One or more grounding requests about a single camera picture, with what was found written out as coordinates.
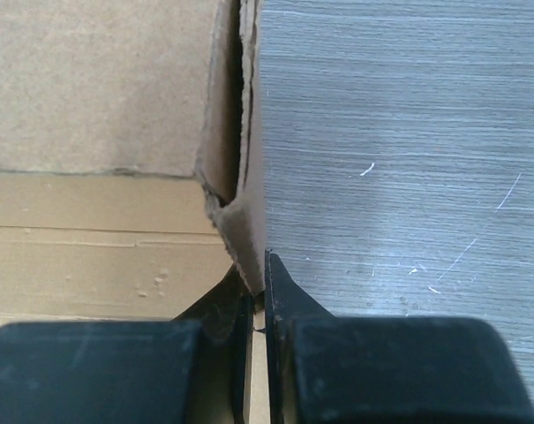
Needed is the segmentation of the brown cardboard box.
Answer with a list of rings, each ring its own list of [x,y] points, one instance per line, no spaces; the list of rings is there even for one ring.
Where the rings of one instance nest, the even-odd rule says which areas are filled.
[[[264,288],[258,1],[0,1],[0,327]]]

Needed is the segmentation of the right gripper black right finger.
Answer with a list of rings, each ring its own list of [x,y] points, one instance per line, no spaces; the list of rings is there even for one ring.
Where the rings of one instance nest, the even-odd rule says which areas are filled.
[[[337,317],[265,254],[274,423],[534,423],[509,349],[487,322]]]

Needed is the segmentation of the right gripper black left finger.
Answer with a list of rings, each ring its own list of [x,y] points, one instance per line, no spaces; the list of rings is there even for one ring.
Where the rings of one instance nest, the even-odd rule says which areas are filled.
[[[0,423],[246,423],[252,296],[231,269],[166,321],[0,327]]]

